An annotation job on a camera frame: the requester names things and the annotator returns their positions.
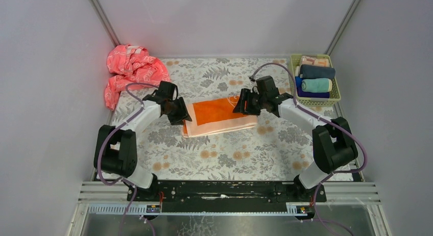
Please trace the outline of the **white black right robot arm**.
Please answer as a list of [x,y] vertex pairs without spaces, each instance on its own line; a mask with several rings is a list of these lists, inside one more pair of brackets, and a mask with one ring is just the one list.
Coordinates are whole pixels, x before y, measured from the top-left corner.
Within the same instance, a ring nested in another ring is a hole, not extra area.
[[243,88],[233,111],[259,116],[263,109],[310,133],[314,161],[294,180],[304,189],[317,186],[358,157],[355,141],[344,118],[330,119],[308,110],[291,94],[280,93],[271,76],[259,78],[255,89]]

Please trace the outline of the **yellow and teal towel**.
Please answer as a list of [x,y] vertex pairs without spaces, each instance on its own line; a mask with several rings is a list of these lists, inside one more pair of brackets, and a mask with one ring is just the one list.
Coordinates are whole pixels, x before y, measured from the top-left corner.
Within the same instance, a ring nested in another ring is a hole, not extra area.
[[302,90],[305,92],[323,93],[332,91],[332,81],[327,78],[304,79]]

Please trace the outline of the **orange and cream towel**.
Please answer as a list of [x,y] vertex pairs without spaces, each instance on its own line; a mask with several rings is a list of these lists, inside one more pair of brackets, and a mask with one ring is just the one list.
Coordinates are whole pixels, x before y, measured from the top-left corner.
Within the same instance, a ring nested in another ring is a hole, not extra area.
[[231,96],[186,105],[191,121],[184,121],[182,136],[201,137],[255,127],[257,116],[233,112],[238,101],[239,96]]

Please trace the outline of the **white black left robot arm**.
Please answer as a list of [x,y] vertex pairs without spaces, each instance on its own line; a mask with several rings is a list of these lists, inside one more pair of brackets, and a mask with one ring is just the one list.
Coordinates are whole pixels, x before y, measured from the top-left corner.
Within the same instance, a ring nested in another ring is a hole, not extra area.
[[174,83],[161,81],[156,89],[143,98],[136,97],[139,108],[115,126],[103,125],[98,131],[94,167],[100,181],[114,185],[119,181],[135,188],[148,190],[157,176],[138,168],[137,135],[152,122],[166,115],[172,126],[191,121],[185,101]]

